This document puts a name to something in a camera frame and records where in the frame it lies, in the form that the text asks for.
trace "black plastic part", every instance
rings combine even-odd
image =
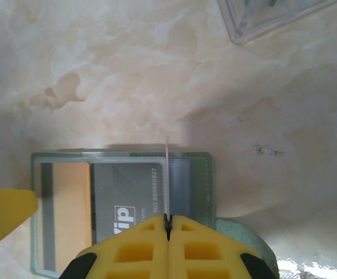
[[[90,178],[91,178],[91,223],[92,223],[92,245],[97,243],[96,234],[96,202],[95,202],[95,189],[94,189],[94,164],[90,166]]]
[[[86,253],[73,259],[59,279],[86,279],[96,258],[97,255],[95,253]]]
[[[52,163],[41,163],[41,189],[42,212],[45,212],[42,213],[43,264],[46,270],[56,270]]]
[[[167,219],[167,214],[164,213],[164,228],[167,232],[167,240],[169,241],[171,237],[171,231],[172,231],[172,215],[169,216],[169,220]]]
[[[244,253],[240,255],[252,279],[276,279],[266,262],[258,257]]]

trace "beige marble countertop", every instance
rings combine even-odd
[[[282,278],[337,279],[337,5],[237,46],[215,1],[0,1],[0,187],[30,187],[33,151],[167,135],[213,154],[217,215]],[[29,260],[27,221],[0,278]]]

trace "stain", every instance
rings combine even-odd
[[[197,52],[196,29],[188,23],[175,23],[170,32],[166,45],[168,53],[178,55],[193,55]]]
[[[253,146],[253,148],[256,151],[257,156],[260,157],[268,155],[277,158],[277,157],[284,157],[286,155],[286,153],[282,151],[273,150],[266,144],[256,144]]]
[[[84,102],[86,99],[77,94],[79,85],[78,74],[67,74],[60,78],[57,84],[46,88],[43,93],[32,96],[30,105],[55,110],[64,107],[68,102]]]

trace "yellow plastic tool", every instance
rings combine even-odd
[[[187,217],[154,216],[83,251],[60,279],[275,279],[259,252]]]
[[[37,210],[33,191],[0,188],[0,240]]]

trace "card holder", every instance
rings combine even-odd
[[[33,190],[39,197],[39,210],[31,220],[32,272],[48,278],[58,278],[78,252],[110,237],[106,230],[115,228],[118,232],[134,224],[136,220],[130,223],[118,221],[118,210],[128,217],[132,216],[132,212],[136,217],[139,214],[140,221],[152,214],[162,214],[166,201],[164,188],[168,181],[168,174],[164,173],[166,169],[164,156],[164,153],[159,152],[89,150],[33,154],[31,179]],[[107,189],[100,191],[100,187],[114,185],[110,181],[102,183],[106,179],[102,176],[105,173],[113,179],[119,179],[119,182],[113,180],[113,183],[119,187],[124,183],[124,190],[131,187],[143,189],[141,196],[139,192],[134,193],[134,196],[140,197],[140,200],[147,195],[150,195],[151,199],[154,198],[153,195],[158,194],[153,192],[156,174],[149,171],[152,165],[148,164],[157,163],[162,166],[160,194],[162,206],[159,207],[158,212],[152,210],[148,214],[146,210],[144,218],[141,218],[142,205],[145,203],[150,207],[152,205],[153,200],[148,199],[137,206],[129,204],[130,201],[124,199],[120,205],[112,205],[108,212],[100,206],[102,201],[110,203],[120,195],[130,196],[125,192],[121,194],[114,192],[108,197],[110,191],[108,192]],[[172,213],[187,215],[214,228],[214,178],[211,155],[206,152],[172,152],[169,154],[169,163]],[[140,165],[135,168],[128,164]],[[98,174],[101,174],[98,178],[94,175],[97,169]],[[140,180],[144,180],[144,183],[139,185]],[[119,207],[111,212],[113,206]],[[102,225],[100,220],[103,217],[107,221]]]

